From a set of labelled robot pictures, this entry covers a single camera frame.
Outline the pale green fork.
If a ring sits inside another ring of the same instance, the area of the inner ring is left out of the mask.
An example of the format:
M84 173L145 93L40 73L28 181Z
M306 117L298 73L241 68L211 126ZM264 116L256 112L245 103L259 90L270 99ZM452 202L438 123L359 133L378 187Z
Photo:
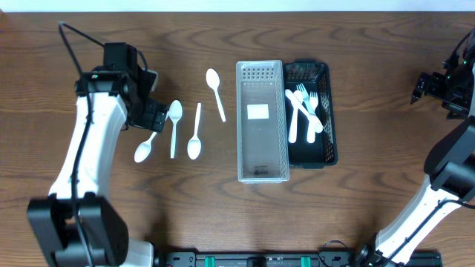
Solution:
M310 100L309 100L309 94L307 93L307 90L304 87L304 85L302 83L298 84L297 89L301 92L301 95L302 95L303 101L305 103L305 106L307 108L307 111L310 114L315 115L315 110L311 106L311 103L310 103Z

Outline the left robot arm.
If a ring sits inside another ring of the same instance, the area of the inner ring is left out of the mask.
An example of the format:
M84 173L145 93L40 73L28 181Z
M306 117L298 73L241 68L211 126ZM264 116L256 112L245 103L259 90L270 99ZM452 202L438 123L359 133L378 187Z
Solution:
M49 266L152 266L154 246L129 237L109 201L109 178L123 126L158 134L168 105L149 94L157 72L124 42L103 46L101 66L75 84L76 123L65 162L48 196L32 199L27 218Z

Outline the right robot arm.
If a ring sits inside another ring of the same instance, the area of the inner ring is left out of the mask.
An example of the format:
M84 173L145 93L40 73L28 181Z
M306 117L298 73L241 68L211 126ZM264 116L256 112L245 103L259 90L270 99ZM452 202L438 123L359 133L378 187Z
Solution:
M445 73L422 73L411 101L432 96L461 119L428 154L419 190L389 226L353 253L350 266L441 266L436 252L416 248L451 212L474 205L474 32L443 63Z

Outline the white fork tines down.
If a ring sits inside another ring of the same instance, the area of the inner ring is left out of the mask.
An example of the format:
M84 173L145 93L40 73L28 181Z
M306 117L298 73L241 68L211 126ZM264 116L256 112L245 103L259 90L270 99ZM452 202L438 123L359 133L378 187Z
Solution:
M297 97L291 90L286 89L284 92L285 96L290 100L293 107L300 110L307 117L309 123L313 126L314 131L316 133L321 133L324 127L320 119L315 114L309 113L308 110L301 104L301 102L297 99Z

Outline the white fork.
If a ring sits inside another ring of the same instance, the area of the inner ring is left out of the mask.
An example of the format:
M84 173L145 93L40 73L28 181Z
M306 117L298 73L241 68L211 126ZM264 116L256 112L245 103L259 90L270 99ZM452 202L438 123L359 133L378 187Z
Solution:
M311 104L312 109L316 111L316 108L318 107L318 94L316 92L309 93L309 103ZM315 142L315 132L311 125L309 125L307 129L307 141L308 143Z

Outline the white spoon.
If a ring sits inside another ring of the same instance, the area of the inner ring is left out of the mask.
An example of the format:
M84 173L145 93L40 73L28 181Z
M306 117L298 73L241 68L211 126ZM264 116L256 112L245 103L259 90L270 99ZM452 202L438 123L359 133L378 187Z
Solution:
M299 90L293 92L296 99L301 104L303 102L303 96ZM293 108L292 117L290 120L290 129L289 129L289 143L295 143L297 139L297 124L298 124L298 108Z
M183 116L183 106L179 100L174 100L169 109L169 117L172 122L172 133L171 133L171 146L170 146L170 157L173 159L175 156L176 149L176 138L177 138L177 123Z
M140 143L137 146L137 149L135 150L135 153L134 153L134 161L136 163L143 162L151 153L152 142L156 135L157 135L157 132L153 132L146 141Z
M222 122L226 121L226 115L223 109L223 104L220 99L220 95L218 93L218 88L220 86L220 77L217 73L217 71L213 68L209 68L206 71L206 82L207 85L214 91L214 95L216 98L216 103L217 103L217 108L220 113L220 118Z

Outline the white spoon bowl down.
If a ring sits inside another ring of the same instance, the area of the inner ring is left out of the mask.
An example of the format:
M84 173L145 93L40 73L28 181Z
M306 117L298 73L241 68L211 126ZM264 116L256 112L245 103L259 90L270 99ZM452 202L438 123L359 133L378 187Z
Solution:
M194 119L194 134L187 144L187 152L188 152L189 158L192 160L195 160L196 158L198 158L198 156L200 155L201 146L202 146L201 141L198 137L201 107L202 107L202 104L198 103L195 119Z

